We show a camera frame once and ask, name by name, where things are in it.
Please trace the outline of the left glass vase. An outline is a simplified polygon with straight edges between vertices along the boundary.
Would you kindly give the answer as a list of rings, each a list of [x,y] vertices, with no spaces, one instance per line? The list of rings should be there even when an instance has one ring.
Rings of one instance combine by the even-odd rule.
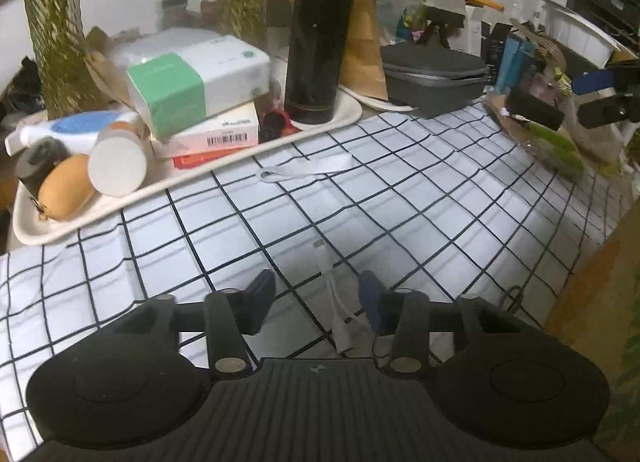
[[[48,117],[103,109],[106,98],[85,62],[80,0],[24,0],[24,5]]]

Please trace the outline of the green wipes pack on plate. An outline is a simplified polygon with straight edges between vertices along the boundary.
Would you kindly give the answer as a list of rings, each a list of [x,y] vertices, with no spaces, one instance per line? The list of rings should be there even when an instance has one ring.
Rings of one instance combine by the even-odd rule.
[[[525,130],[528,150],[538,160],[566,177],[578,177],[585,172],[582,157],[568,138],[535,122],[527,122]]]

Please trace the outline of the checkered tablecloth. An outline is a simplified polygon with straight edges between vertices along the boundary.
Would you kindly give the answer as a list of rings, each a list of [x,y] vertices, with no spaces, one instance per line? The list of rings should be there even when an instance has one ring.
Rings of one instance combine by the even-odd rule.
[[[40,364],[150,297],[181,303],[277,278],[250,358],[331,357],[314,256],[360,311],[357,278],[435,301],[475,294],[541,326],[579,263],[629,210],[607,177],[577,182],[529,156],[483,105],[424,120],[377,115],[243,160],[1,259],[1,439],[40,443],[26,404]]]

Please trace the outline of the grey zip case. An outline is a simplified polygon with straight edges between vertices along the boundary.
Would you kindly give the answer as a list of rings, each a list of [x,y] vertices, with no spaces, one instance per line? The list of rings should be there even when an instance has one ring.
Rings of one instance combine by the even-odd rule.
[[[381,48],[387,95],[426,118],[468,106],[483,94],[489,69],[480,57],[411,42]]]

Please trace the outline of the green white tissue box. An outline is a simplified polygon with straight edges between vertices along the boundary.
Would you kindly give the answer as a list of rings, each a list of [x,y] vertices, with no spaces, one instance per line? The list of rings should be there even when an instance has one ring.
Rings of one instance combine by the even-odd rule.
[[[134,110],[159,141],[269,92],[270,57],[232,36],[127,69]]]

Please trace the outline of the pink white flat box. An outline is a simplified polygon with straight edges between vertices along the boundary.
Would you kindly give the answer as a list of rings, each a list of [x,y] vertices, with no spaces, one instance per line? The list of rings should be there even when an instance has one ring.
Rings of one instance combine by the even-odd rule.
[[[247,103],[214,115],[163,141],[151,136],[150,144],[157,159],[256,146],[259,120],[255,105]]]

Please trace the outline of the black foam sponge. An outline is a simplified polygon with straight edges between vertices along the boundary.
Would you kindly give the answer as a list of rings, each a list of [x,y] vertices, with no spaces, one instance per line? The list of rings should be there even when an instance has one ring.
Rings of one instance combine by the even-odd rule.
[[[512,116],[522,116],[553,131],[559,130],[564,120],[563,112],[544,100],[514,86],[506,97],[506,110]]]

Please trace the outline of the black tape roll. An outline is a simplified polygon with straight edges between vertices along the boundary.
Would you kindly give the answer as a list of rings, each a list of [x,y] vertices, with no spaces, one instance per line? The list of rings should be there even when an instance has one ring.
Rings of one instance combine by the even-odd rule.
[[[43,181],[67,157],[68,152],[59,141],[43,137],[23,151],[14,172],[29,195],[37,199]]]

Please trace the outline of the beige egg-shaped sponge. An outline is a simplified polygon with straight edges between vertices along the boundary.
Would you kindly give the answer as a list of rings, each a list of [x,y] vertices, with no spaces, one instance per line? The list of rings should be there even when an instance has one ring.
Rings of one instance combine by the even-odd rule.
[[[37,198],[44,217],[66,221],[89,203],[96,189],[89,178],[88,162],[87,155],[70,156],[46,177]]]

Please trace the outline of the white round jar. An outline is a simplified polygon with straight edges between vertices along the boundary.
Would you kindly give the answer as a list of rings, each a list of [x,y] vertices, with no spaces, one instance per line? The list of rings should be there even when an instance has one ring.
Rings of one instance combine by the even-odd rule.
[[[136,191],[145,180],[148,159],[140,137],[126,127],[110,127],[89,153],[88,175],[104,196],[120,198]]]

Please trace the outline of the cardboard box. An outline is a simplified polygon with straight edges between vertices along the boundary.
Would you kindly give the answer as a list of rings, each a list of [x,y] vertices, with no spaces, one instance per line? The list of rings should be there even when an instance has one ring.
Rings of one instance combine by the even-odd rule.
[[[594,362],[611,400],[596,435],[614,459],[639,459],[639,207],[579,263],[544,330]]]

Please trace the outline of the black thermos bottle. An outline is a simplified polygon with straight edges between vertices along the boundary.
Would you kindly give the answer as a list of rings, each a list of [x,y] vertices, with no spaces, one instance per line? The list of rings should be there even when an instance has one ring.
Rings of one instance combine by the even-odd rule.
[[[295,0],[284,110],[303,124],[333,119],[354,0]]]

